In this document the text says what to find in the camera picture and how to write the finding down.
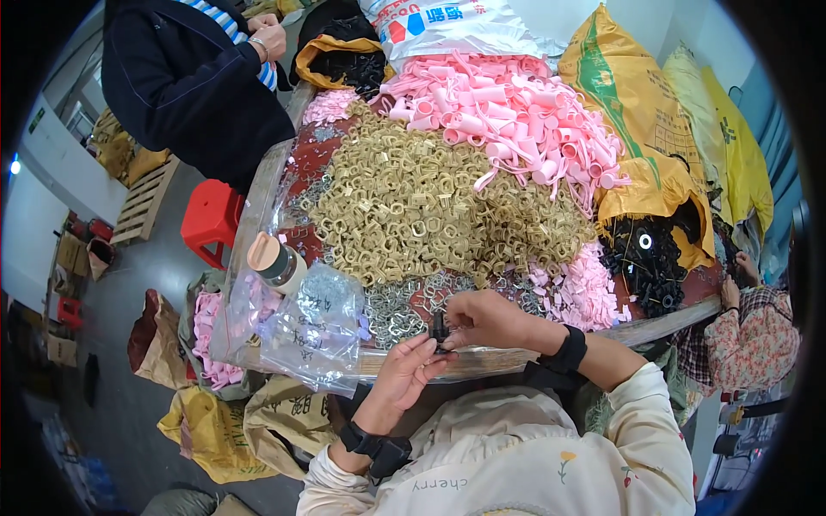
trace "white wall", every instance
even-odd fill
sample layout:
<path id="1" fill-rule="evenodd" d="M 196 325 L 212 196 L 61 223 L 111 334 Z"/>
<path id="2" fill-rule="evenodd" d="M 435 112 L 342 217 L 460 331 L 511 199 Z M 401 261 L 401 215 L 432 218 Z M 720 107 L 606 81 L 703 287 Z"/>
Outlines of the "white wall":
<path id="1" fill-rule="evenodd" d="M 614 21 L 656 58 L 671 24 L 675 2 L 676 0 L 608 0 L 605 6 Z"/>
<path id="2" fill-rule="evenodd" d="M 107 104 L 106 99 L 103 98 L 103 88 L 94 77 L 89 78 L 86 85 L 81 88 L 79 101 L 92 117 L 92 121 L 95 121 L 106 109 Z"/>
<path id="3" fill-rule="evenodd" d="M 599 1 L 510 0 L 510 5 L 532 34 L 567 41 Z M 717 0 L 605 0 L 605 6 L 660 66 L 680 40 L 700 66 L 711 66 L 726 91 L 741 86 L 754 65 L 751 46 Z"/>
<path id="4" fill-rule="evenodd" d="M 45 114 L 30 133 L 29 124 L 41 108 Z M 80 146 L 42 95 L 37 97 L 23 129 L 18 153 L 44 186 L 81 219 L 98 218 L 116 224 L 128 192 L 126 187 L 111 179 Z"/>
<path id="5" fill-rule="evenodd" d="M 43 311 L 51 260 L 69 208 L 21 163 L 9 180 L 2 218 L 2 288 L 35 312 Z"/>
<path id="6" fill-rule="evenodd" d="M 64 122 L 69 120 L 74 103 L 78 100 L 87 111 L 91 112 L 93 109 L 81 98 L 80 90 L 100 61 L 103 52 L 102 39 L 103 2 L 99 2 L 69 38 L 43 87 L 46 101 Z"/>

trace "flower print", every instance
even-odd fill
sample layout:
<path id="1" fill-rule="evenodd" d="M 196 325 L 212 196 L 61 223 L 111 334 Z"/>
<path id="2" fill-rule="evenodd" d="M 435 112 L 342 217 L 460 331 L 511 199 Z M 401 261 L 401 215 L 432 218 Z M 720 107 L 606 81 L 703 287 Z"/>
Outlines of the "flower print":
<path id="1" fill-rule="evenodd" d="M 577 458 L 577 454 L 574 452 L 560 452 L 559 458 L 562 459 L 562 462 L 560 463 L 557 475 L 559 475 L 559 480 L 563 483 L 563 485 L 565 485 L 565 475 L 567 475 L 565 472 L 565 465 Z"/>
<path id="2" fill-rule="evenodd" d="M 623 479 L 622 484 L 625 489 L 628 489 L 628 486 L 631 485 L 631 475 L 633 475 L 633 473 L 631 473 L 631 468 L 628 466 L 622 466 L 620 470 L 625 471 L 625 478 Z"/>

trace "dark navy jacket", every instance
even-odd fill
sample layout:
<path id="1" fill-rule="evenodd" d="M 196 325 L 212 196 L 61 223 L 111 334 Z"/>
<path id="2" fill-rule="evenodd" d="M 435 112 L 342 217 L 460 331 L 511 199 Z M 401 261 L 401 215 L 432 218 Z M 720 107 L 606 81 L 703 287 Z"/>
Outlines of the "dark navy jacket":
<path id="1" fill-rule="evenodd" d="M 208 1 L 249 34 L 227 0 Z M 243 194 L 267 149 L 295 136 L 260 70 L 250 43 L 233 45 L 209 16 L 174 0 L 127 3 L 103 38 L 103 96 L 126 132 Z M 278 79 L 288 88 L 280 66 Z"/>

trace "floral shirt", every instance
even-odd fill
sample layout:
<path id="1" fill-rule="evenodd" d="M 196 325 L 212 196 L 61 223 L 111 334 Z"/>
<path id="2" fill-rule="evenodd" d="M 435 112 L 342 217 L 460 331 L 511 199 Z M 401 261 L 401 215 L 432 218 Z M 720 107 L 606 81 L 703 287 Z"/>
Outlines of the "floral shirt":
<path id="1" fill-rule="evenodd" d="M 743 311 L 729 310 L 705 329 L 713 384 L 704 386 L 705 395 L 717 389 L 768 389 L 795 365 L 800 334 L 791 324 L 789 296 L 777 293 L 775 304 L 748 311 L 743 306 Z"/>
<path id="2" fill-rule="evenodd" d="M 296 514 L 693 516 L 691 455 L 653 363 L 608 394 L 605 436 L 581 436 L 562 407 L 525 386 L 442 405 L 411 438 L 412 463 L 372 495 L 325 447 Z"/>

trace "beige lid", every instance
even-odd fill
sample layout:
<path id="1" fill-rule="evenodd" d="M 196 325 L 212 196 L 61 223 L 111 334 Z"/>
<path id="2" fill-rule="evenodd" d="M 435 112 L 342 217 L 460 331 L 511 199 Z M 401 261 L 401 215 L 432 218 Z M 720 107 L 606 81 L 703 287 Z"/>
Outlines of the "beige lid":
<path id="1" fill-rule="evenodd" d="M 247 263 L 254 271 L 263 271 L 271 267 L 278 259 L 281 252 L 281 243 L 278 237 L 259 232 L 255 241 L 249 246 L 247 251 Z"/>

